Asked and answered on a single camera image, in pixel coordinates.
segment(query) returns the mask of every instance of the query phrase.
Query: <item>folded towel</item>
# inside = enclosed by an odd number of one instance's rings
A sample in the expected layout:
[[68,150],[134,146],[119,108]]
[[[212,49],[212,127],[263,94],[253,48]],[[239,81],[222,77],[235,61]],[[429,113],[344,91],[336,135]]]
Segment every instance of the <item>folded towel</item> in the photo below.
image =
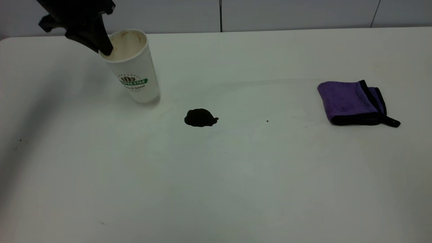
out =
[[387,117],[378,88],[364,80],[356,83],[324,82],[318,85],[328,120],[334,125],[378,125],[397,128],[400,122]]

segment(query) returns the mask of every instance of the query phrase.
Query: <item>white paper cup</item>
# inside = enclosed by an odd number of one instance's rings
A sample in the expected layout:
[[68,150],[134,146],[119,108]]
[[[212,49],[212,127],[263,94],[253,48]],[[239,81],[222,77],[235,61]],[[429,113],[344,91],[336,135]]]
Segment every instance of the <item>white paper cup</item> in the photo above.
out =
[[126,29],[109,36],[114,47],[111,55],[99,55],[127,88],[134,100],[152,101],[159,95],[159,85],[146,34]]

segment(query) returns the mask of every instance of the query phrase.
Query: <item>white table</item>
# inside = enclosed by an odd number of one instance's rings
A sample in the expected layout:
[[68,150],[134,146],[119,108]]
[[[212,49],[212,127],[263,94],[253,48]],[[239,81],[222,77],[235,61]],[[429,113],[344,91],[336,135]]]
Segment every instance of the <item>white table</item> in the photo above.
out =
[[[0,242],[432,241],[432,28],[149,39],[147,106],[79,43],[0,42]],[[362,79],[399,128],[328,122],[317,85]]]

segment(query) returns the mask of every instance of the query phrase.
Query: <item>coffee stain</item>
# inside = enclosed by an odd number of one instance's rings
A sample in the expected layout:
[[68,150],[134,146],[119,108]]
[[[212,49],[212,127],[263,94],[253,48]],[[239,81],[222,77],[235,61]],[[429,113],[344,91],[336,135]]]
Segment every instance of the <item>coffee stain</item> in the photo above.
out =
[[217,123],[219,118],[213,117],[213,115],[206,109],[195,109],[187,112],[184,122],[193,127],[206,127],[213,126]]

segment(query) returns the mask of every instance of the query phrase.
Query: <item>green label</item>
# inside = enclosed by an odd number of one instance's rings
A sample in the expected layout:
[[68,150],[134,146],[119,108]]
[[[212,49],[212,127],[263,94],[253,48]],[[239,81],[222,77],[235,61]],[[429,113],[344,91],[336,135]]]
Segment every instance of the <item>green label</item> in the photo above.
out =
[[133,86],[133,85],[145,84],[145,83],[147,83],[147,81],[149,81],[149,80],[145,78],[143,80],[129,81],[129,82],[125,82],[125,81],[120,80],[120,83],[122,83],[124,85],[128,85],[128,86]]

